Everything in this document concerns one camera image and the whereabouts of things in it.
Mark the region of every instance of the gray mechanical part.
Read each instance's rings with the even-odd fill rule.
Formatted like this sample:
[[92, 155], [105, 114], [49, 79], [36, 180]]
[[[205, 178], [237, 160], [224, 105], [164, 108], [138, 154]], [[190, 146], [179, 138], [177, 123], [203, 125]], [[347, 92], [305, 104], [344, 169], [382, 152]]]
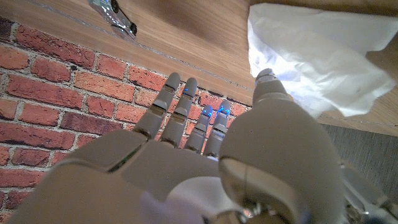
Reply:
[[[308, 212], [310, 223], [337, 223], [343, 211], [343, 185], [338, 156], [327, 132], [289, 100], [278, 79], [264, 79], [257, 79], [260, 81], [254, 90], [253, 109], [234, 120], [221, 144], [219, 170], [226, 193], [239, 204], [261, 203], [264, 207], [267, 200], [259, 195], [274, 197], [290, 210], [294, 223], [305, 220]], [[239, 177], [245, 183], [242, 192], [227, 190], [237, 179], [229, 171], [236, 170], [236, 165], [226, 163], [231, 159], [246, 169], [252, 167], [262, 172], [245, 172]], [[265, 181], [267, 176], [279, 179], [289, 186], [286, 189], [293, 189], [283, 192], [294, 197], [282, 199], [277, 197], [283, 194], [281, 191], [276, 195], [267, 192], [274, 185]], [[257, 186], [260, 182], [264, 184], [261, 188]], [[299, 203], [290, 198], [299, 198]], [[307, 205], [308, 212], [297, 205]]]
[[135, 125], [134, 131], [146, 135], [149, 139], [155, 138], [179, 84], [180, 75], [172, 73], [156, 96], [153, 104]]
[[247, 217], [243, 213], [235, 210], [229, 210], [218, 214], [210, 224], [244, 224]]
[[341, 163], [340, 168], [345, 185], [346, 223], [372, 223], [371, 220], [382, 220], [374, 223], [398, 224], [394, 210], [396, 204], [348, 163]]
[[112, 172], [146, 142], [147, 138], [140, 133], [117, 130], [77, 149], [62, 162], [74, 162], [101, 172]]
[[187, 122], [197, 86], [198, 83], [194, 78], [189, 78], [187, 80], [185, 89], [182, 92], [180, 100], [178, 101], [174, 112], [160, 137], [160, 141], [168, 142], [173, 145], [173, 147], [178, 147], [184, 132], [185, 123]]
[[256, 78], [256, 88], [253, 93], [253, 106], [261, 100], [270, 98], [290, 99], [286, 94], [283, 84], [276, 78], [270, 68], [266, 68], [261, 71]]
[[88, 4], [108, 22], [120, 38], [135, 41], [137, 26], [122, 12], [117, 0], [88, 0]]
[[203, 150], [204, 156], [211, 156], [218, 158], [221, 143], [227, 132], [226, 125], [228, 122], [228, 115], [231, 111], [229, 102], [224, 100], [217, 111], [217, 117], [213, 124], [213, 129], [207, 139], [205, 149]]
[[199, 154], [201, 153], [201, 149], [206, 138], [207, 127], [212, 114], [213, 108], [210, 105], [205, 106], [184, 146], [184, 149], [189, 149]]

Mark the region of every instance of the brick wall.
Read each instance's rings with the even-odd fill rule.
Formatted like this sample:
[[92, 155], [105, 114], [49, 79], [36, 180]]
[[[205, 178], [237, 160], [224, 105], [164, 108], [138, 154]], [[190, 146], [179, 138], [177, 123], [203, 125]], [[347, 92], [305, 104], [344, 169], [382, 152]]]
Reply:
[[[0, 19], [0, 223], [69, 152], [132, 129], [166, 75]], [[225, 98], [199, 88], [180, 147], [203, 106], [216, 110]], [[249, 109], [233, 101], [231, 107], [228, 126]]]

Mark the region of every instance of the wooden surface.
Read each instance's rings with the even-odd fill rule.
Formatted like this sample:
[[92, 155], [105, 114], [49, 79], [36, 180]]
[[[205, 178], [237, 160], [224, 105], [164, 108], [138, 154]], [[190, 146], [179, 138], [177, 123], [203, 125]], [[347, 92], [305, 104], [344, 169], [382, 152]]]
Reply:
[[[267, 2], [398, 16], [396, 0], [266, 0]], [[115, 36], [86, 1], [0, 1], [0, 15], [49, 34], [112, 55], [156, 72], [195, 77], [207, 90], [251, 104], [254, 79], [249, 73], [247, 17], [252, 0], [119, 0], [137, 24], [137, 41]], [[398, 81], [398, 36], [368, 59]], [[364, 116], [325, 113], [319, 122], [398, 136], [398, 90], [377, 100]]]
[[398, 137], [323, 125], [338, 154], [398, 203]]

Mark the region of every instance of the red brick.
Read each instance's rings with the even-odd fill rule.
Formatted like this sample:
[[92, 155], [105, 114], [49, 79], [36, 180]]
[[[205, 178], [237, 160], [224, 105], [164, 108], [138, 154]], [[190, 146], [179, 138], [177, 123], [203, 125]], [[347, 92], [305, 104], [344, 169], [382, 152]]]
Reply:
[[52, 159], [51, 165], [56, 164], [57, 162], [61, 161], [64, 159], [69, 153], [63, 153], [63, 152], [56, 152], [54, 153], [54, 158]]
[[157, 94], [148, 90], [141, 90], [138, 93], [136, 103], [142, 106], [150, 106], [156, 98]]
[[180, 149], [183, 149], [185, 146], [185, 143], [187, 143], [188, 137], [182, 136], [180, 145], [178, 146]]
[[59, 115], [59, 110], [26, 103], [19, 119], [33, 124], [55, 126]]
[[150, 88], [156, 91], [160, 91], [166, 79], [160, 75], [156, 75], [148, 70], [138, 68], [136, 66], [130, 66], [129, 69], [129, 80], [136, 82], [138, 85]]
[[159, 131], [159, 132], [156, 134], [156, 136], [155, 136], [155, 141], [159, 141], [159, 139], [160, 139], [162, 133], [163, 133], [162, 131]]
[[101, 99], [98, 97], [90, 96], [87, 99], [88, 112], [105, 117], [112, 117], [114, 103], [109, 100]]
[[26, 144], [49, 149], [70, 149], [75, 135], [18, 124], [0, 123], [0, 142]]
[[26, 26], [18, 28], [17, 41], [38, 52], [49, 54], [82, 67], [92, 68], [94, 64], [95, 54], [92, 50], [65, 42]]
[[44, 172], [20, 169], [0, 169], [0, 187], [35, 187]]
[[[184, 91], [184, 88], [185, 88], [185, 84], [182, 84], [182, 85], [180, 86], [179, 91], [178, 91], [178, 97], [181, 97], [181, 94], [182, 94], [182, 92]], [[199, 89], [196, 90], [195, 96], [197, 96], [198, 94], [199, 94]]]
[[217, 112], [213, 111], [213, 114], [211, 115], [209, 124], [214, 124], [214, 121], [216, 120], [216, 117], [217, 117]]
[[[187, 130], [185, 131], [186, 134], [191, 134], [191, 132], [192, 132], [192, 130], [194, 129], [195, 125], [196, 125], [195, 123], [188, 122]], [[212, 126], [208, 126], [208, 127], [207, 127], [207, 130], [206, 130], [206, 138], [209, 137], [212, 128], [213, 128]]]
[[122, 124], [94, 118], [83, 114], [67, 112], [63, 115], [61, 128], [71, 129], [93, 134], [105, 134], [110, 131], [122, 129]]
[[0, 67], [19, 70], [29, 64], [29, 56], [21, 50], [0, 45]]
[[16, 209], [29, 194], [30, 192], [18, 192], [15, 190], [9, 192], [6, 201], [6, 209]]
[[1, 212], [0, 213], [0, 223], [7, 223], [8, 220], [11, 218], [11, 212]]
[[198, 119], [201, 114], [201, 108], [199, 106], [192, 105], [189, 111], [188, 118]]
[[18, 102], [0, 99], [0, 118], [14, 119]]
[[30, 80], [17, 75], [10, 75], [7, 92], [14, 96], [76, 109], [81, 108], [81, 101], [83, 100], [83, 96], [75, 90]]
[[239, 115], [243, 114], [245, 111], [246, 111], [246, 107], [239, 103], [234, 103], [232, 105], [232, 108], [231, 108], [232, 115], [239, 116]]
[[235, 118], [229, 116], [228, 117], [228, 122], [226, 123], [226, 127], [229, 128], [231, 126], [232, 121], [234, 121]]
[[134, 87], [87, 72], [76, 72], [75, 86], [120, 100], [132, 101]]
[[6, 18], [0, 17], [0, 39], [10, 40], [11, 27], [14, 23]]
[[209, 125], [208, 127], [207, 127], [207, 130], [206, 130], [206, 138], [208, 138], [209, 136], [210, 136], [210, 133], [211, 133], [211, 130], [213, 129], [213, 126], [211, 126], [211, 125]]
[[15, 165], [45, 167], [49, 157], [50, 153], [43, 150], [17, 148], [11, 162]]
[[210, 105], [213, 107], [213, 110], [218, 110], [222, 102], [223, 99], [218, 96], [210, 95], [204, 91], [200, 93], [199, 104], [202, 106]]
[[125, 104], [119, 104], [118, 112], [116, 113], [116, 118], [121, 121], [129, 121], [132, 123], [137, 123], [141, 116], [145, 113], [146, 110], [141, 108], [136, 108], [134, 106], [129, 106]]
[[187, 129], [185, 131], [186, 134], [191, 134], [193, 128], [195, 127], [195, 123], [188, 121]]
[[127, 63], [105, 55], [98, 57], [97, 69], [99, 72], [122, 79]]
[[85, 144], [91, 142], [94, 139], [95, 139], [94, 137], [86, 136], [86, 135], [82, 134], [77, 139], [77, 147], [82, 147], [82, 146], [84, 146]]
[[135, 127], [134, 124], [126, 124], [126, 130], [131, 131]]
[[172, 103], [169, 106], [169, 113], [173, 113], [175, 110], [175, 107], [177, 106], [178, 100], [173, 99]]
[[10, 159], [9, 148], [0, 146], [0, 165], [4, 166]]
[[5, 196], [5, 193], [4, 192], [0, 192], [0, 208], [2, 208], [2, 202], [4, 200], [4, 196]]
[[45, 78], [53, 82], [69, 82], [70, 70], [65, 65], [45, 58], [38, 58], [33, 63], [30, 70], [40, 78]]
[[201, 153], [203, 153], [203, 151], [205, 150], [206, 147], [206, 143], [207, 143], [207, 139], [205, 139], [205, 142], [203, 143], [203, 146], [201, 147]]

